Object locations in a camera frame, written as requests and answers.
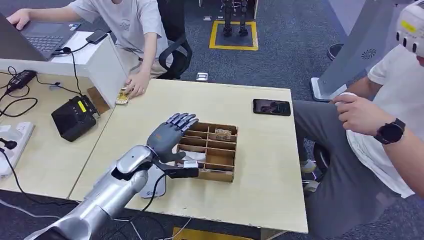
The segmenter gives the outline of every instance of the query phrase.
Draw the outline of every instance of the wristwatch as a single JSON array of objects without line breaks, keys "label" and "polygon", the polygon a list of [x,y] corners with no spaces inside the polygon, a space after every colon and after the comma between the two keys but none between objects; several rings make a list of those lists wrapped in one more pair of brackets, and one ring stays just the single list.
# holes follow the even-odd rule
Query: wristwatch
[{"label": "wristwatch", "polygon": [[394,122],[386,123],[380,127],[374,138],[384,145],[396,143],[404,135],[405,125],[403,121],[396,118]]}]

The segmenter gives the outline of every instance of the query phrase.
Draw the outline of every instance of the laptop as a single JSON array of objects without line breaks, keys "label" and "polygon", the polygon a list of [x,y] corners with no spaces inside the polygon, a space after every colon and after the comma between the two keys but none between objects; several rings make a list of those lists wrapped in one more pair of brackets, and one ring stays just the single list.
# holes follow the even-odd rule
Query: laptop
[{"label": "laptop", "polygon": [[0,59],[49,61],[80,25],[80,22],[30,21],[19,31],[0,13]]}]

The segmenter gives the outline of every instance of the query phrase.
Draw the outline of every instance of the white cable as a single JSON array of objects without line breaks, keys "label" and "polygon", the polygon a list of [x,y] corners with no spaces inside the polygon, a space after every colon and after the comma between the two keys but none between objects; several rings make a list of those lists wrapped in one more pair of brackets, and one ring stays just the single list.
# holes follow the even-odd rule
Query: white cable
[{"label": "white cable", "polygon": [[[126,219],[118,219],[118,218],[115,218],[114,220],[115,220],[115,221],[118,221],[118,222],[129,222],[129,221],[130,221],[130,220],[126,220]],[[134,229],[134,231],[135,231],[135,233],[137,234],[138,238],[139,238],[140,240],[143,240],[142,236],[140,236],[140,234],[139,234],[139,231],[137,231],[137,228],[136,228],[136,226],[134,225],[134,223],[133,223],[132,221],[130,221],[129,223],[132,225],[132,228]]]},{"label": "white cable", "polygon": [[162,238],[162,239],[158,239],[158,240],[172,240],[174,239],[178,234],[180,234],[189,224],[189,222],[192,220],[192,218],[190,217],[190,219],[187,221],[187,223],[185,223],[185,225],[177,232],[175,233],[175,235],[167,237],[167,238]]},{"label": "white cable", "polygon": [[23,213],[25,213],[25,214],[27,214],[27,215],[29,215],[29,216],[33,217],[33,218],[38,218],[38,219],[41,219],[41,218],[55,218],[55,219],[61,219],[59,216],[52,216],[52,215],[35,215],[35,214],[30,213],[29,211],[27,211],[27,210],[25,210],[25,209],[22,209],[22,208],[20,208],[20,207],[18,207],[18,206],[15,206],[15,205],[9,204],[9,203],[7,203],[7,202],[5,202],[5,201],[1,200],[1,199],[0,199],[0,204],[4,205],[4,206],[6,206],[6,207],[12,208],[12,209],[19,210],[19,211],[21,211],[21,212],[23,212]]},{"label": "white cable", "polygon": [[140,236],[139,232],[137,231],[136,226],[134,225],[134,223],[132,221],[129,222],[132,225],[132,228],[134,229],[135,233],[137,234],[138,238],[140,240],[143,240],[142,237]]}]

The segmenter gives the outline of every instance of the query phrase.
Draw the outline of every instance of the cardboard organizer box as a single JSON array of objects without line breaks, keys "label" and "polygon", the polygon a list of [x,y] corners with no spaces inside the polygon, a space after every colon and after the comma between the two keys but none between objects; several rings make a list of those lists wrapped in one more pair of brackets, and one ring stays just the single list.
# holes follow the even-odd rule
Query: cardboard organizer box
[{"label": "cardboard organizer box", "polygon": [[204,161],[197,161],[199,179],[233,182],[236,169],[236,148],[238,128],[198,122],[182,137],[177,152],[204,153]]}]

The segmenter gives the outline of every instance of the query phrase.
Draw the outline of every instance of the white t-shirt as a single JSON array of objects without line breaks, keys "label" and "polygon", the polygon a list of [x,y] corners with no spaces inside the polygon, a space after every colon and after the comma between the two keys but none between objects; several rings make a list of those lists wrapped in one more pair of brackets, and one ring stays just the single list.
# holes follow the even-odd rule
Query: white t-shirt
[{"label": "white t-shirt", "polygon": [[[368,77],[383,85],[373,103],[406,123],[424,140],[424,66],[419,64],[416,55],[399,45],[369,71]],[[361,163],[391,190],[402,198],[415,194],[374,137],[348,130],[347,140]]]},{"label": "white t-shirt", "polygon": [[[69,6],[81,18],[93,23],[102,17],[116,36],[116,44],[143,58],[144,34],[157,34],[156,58],[168,48],[168,39],[162,24],[156,0],[122,0],[114,4],[112,0],[76,0]],[[167,64],[172,63],[172,54]]]}]

